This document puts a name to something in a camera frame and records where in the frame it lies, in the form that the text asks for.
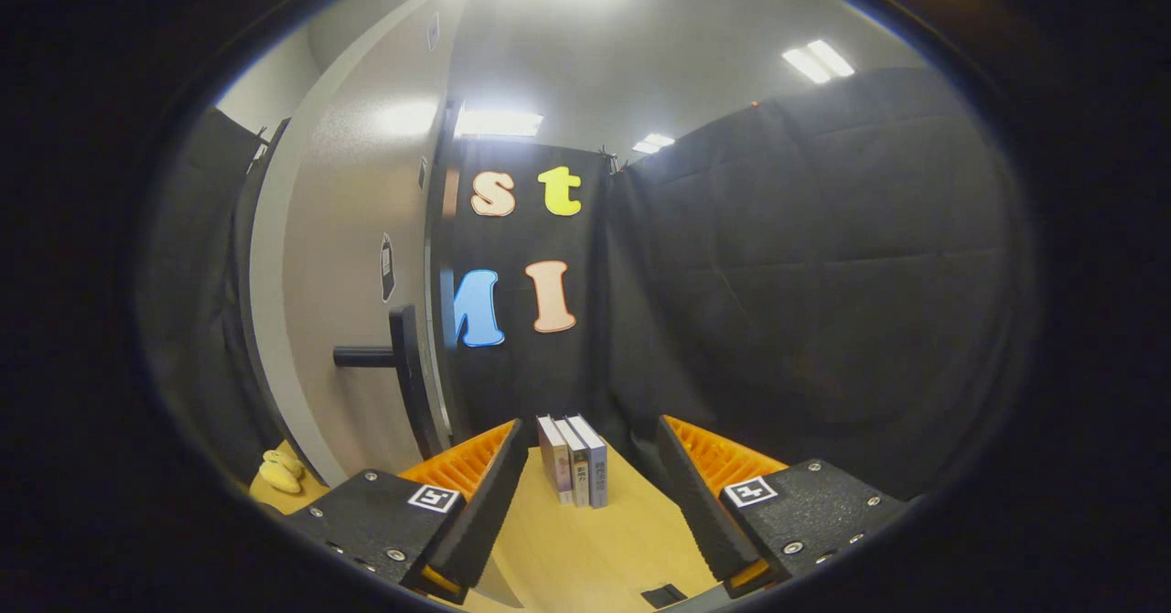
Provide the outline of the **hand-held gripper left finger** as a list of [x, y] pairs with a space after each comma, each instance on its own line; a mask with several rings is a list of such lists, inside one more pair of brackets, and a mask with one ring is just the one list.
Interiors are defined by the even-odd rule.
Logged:
[[511, 420], [402, 474], [367, 470], [285, 516], [321, 551], [417, 595], [461, 605], [489, 563], [530, 457]]

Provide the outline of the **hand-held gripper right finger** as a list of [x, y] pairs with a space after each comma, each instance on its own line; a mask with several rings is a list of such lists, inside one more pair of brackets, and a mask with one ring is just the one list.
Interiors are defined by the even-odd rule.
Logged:
[[732, 599], [852, 554], [911, 508], [828, 459], [788, 466], [669, 414], [656, 445], [671, 497]]

